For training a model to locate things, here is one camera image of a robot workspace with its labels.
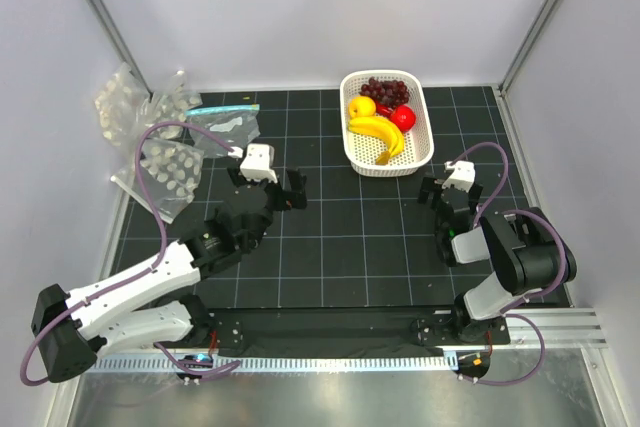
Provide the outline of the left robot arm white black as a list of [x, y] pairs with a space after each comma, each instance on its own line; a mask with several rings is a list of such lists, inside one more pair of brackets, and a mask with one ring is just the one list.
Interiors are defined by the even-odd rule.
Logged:
[[208, 342], [214, 323], [197, 296], [157, 310], [148, 303], [236, 266], [260, 245], [274, 213], [307, 206], [307, 178], [297, 169], [288, 170], [287, 188], [271, 170], [258, 180], [239, 167], [227, 172], [238, 193], [202, 227], [163, 240], [158, 254], [112, 277], [71, 291], [58, 284], [40, 291], [27, 352], [40, 354], [45, 381], [73, 379], [99, 357], [136, 343]]

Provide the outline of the yellow round fruit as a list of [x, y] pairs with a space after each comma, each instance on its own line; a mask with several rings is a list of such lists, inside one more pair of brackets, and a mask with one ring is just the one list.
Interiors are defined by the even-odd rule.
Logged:
[[376, 103], [367, 96], [357, 96], [348, 105], [348, 113], [351, 119], [357, 117], [369, 117], [376, 113]]

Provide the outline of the polka dot zip bag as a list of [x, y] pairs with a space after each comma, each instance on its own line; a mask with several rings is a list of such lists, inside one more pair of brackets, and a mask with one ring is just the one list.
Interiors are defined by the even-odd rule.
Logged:
[[135, 167], [141, 169], [153, 205], [161, 219], [171, 224], [194, 200], [203, 170], [204, 153], [189, 145], [164, 139], [147, 139], [138, 164], [131, 161], [110, 180], [151, 211], [135, 177]]

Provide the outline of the yellow banana bunch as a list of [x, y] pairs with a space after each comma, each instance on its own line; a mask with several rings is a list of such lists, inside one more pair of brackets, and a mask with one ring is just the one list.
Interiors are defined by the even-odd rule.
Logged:
[[404, 134], [385, 117], [353, 118], [349, 121], [348, 129], [352, 133], [375, 137], [385, 143], [386, 149], [376, 158], [376, 165], [387, 165], [391, 158], [405, 150]]

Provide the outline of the white perforated plastic basket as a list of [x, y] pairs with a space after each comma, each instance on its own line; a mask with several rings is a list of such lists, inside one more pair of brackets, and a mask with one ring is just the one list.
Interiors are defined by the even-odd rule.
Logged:
[[435, 147], [422, 86], [401, 70], [353, 72], [340, 84], [344, 152], [366, 177], [414, 174]]

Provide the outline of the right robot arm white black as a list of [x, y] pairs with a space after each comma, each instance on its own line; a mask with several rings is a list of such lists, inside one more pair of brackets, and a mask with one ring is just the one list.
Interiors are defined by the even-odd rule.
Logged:
[[493, 268], [479, 285], [455, 298], [450, 319], [455, 340], [484, 339], [500, 327], [507, 311], [575, 279], [575, 256], [539, 208], [486, 211], [474, 224], [482, 187], [465, 187], [469, 207], [458, 210], [443, 199], [446, 188], [443, 180], [426, 176], [418, 194], [418, 202], [434, 212], [439, 259], [450, 268], [483, 261]]

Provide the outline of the red apple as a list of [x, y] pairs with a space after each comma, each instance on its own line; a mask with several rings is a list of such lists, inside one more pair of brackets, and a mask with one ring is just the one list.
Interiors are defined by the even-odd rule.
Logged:
[[416, 115], [407, 105], [396, 107], [389, 120], [403, 133], [410, 131], [416, 123]]

